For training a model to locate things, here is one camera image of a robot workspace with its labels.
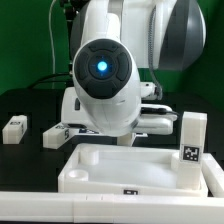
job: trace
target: white platform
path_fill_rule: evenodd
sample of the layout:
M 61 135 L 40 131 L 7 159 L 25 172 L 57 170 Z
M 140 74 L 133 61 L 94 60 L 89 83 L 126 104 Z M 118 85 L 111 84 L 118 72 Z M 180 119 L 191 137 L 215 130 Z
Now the white platform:
M 203 175 L 198 190 L 178 189 L 179 151 L 80 144 L 58 177 L 61 193 L 100 193 L 206 197 Z

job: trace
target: white block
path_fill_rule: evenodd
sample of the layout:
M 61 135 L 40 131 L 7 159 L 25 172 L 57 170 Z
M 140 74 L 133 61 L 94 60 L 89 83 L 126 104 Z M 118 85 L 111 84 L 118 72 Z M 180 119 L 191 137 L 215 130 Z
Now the white block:
M 128 133 L 124 136 L 117 138 L 117 145 L 119 146 L 132 146 L 136 138 L 135 133 Z
M 76 129 L 68 129 L 59 123 L 43 133 L 44 148 L 58 149 L 75 135 Z
M 27 130 L 27 116 L 13 116 L 2 130 L 3 144 L 19 144 Z
M 181 128 L 177 188 L 198 190 L 204 151 L 207 115 L 185 112 Z

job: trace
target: small black sticker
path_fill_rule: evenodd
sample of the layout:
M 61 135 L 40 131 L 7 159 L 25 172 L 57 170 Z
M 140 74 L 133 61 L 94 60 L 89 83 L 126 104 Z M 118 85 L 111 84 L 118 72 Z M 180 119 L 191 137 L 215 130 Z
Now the small black sticker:
M 62 129 L 62 130 L 65 129 L 65 127 L 64 127 L 63 125 L 58 125 L 58 126 L 56 126 L 55 128 L 56 128 L 56 129 Z
M 65 140 L 69 138 L 69 129 L 65 130 Z
M 200 155 L 200 148 L 192 146 L 184 146 L 183 160 L 198 162 L 199 155 Z
M 127 195 L 138 195 L 138 191 L 136 190 L 124 190 L 123 193 Z
M 79 129 L 79 133 L 80 134 L 99 134 L 99 132 L 90 131 L 90 130 L 87 130 L 87 129 Z
M 10 123 L 10 125 L 20 125 L 20 123 L 21 123 L 21 122 L 19 122 L 19 121 L 12 121 L 12 122 Z

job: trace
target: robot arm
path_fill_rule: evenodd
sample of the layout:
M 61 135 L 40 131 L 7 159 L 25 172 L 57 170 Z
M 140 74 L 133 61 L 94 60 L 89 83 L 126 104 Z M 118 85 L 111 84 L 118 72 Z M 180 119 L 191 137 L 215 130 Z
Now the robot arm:
M 148 21 L 154 8 L 154 35 L 150 37 Z M 171 35 L 175 38 L 173 33 L 181 28 L 173 27 L 172 19 L 180 16 L 183 8 L 182 25 L 185 27 L 181 32 L 185 38 L 178 39 L 180 43 L 174 46 L 172 43 L 176 40 L 167 37 Z M 198 12 L 198 17 L 193 16 L 193 20 L 192 10 L 194 14 Z M 75 91 L 69 90 L 65 94 L 62 122 L 73 127 L 84 125 L 109 136 L 131 132 L 172 133 L 177 116 L 170 113 L 171 108 L 141 104 L 142 97 L 154 96 L 156 86 L 140 83 L 138 68 L 146 67 L 145 58 L 148 60 L 149 52 L 145 46 L 148 46 L 150 38 L 154 39 L 151 57 L 154 68 L 166 68 L 165 65 L 168 65 L 170 69 L 180 70 L 201 54 L 205 32 L 196 1 L 91 0 L 79 16 L 82 17 L 79 20 L 83 21 L 81 39 L 79 43 L 71 44 Z M 74 26 L 71 41 L 75 39 L 74 30 L 77 31 L 75 21 Z M 195 52 L 192 48 L 188 49 L 190 44 L 197 46 Z M 72 110 L 67 108 L 77 100 L 80 111 L 74 106 Z M 160 108 L 166 112 L 157 112 Z

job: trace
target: black surface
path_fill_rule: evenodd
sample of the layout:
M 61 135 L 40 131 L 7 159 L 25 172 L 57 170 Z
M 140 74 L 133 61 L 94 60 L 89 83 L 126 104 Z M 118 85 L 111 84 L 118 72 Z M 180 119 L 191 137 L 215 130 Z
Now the black surface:
M 75 136 L 58 150 L 42 146 L 42 133 L 60 122 L 61 90 L 11 90 L 0 96 L 0 128 L 13 115 L 28 116 L 28 130 L 19 145 L 3 145 L 0 136 L 0 191 L 57 192 L 57 176 L 79 143 L 114 145 L 116 138 Z M 165 94 L 161 104 L 183 111 L 208 114 L 205 152 L 223 167 L 224 113 L 195 95 Z M 137 138 L 134 146 L 178 149 L 181 119 L 169 136 Z

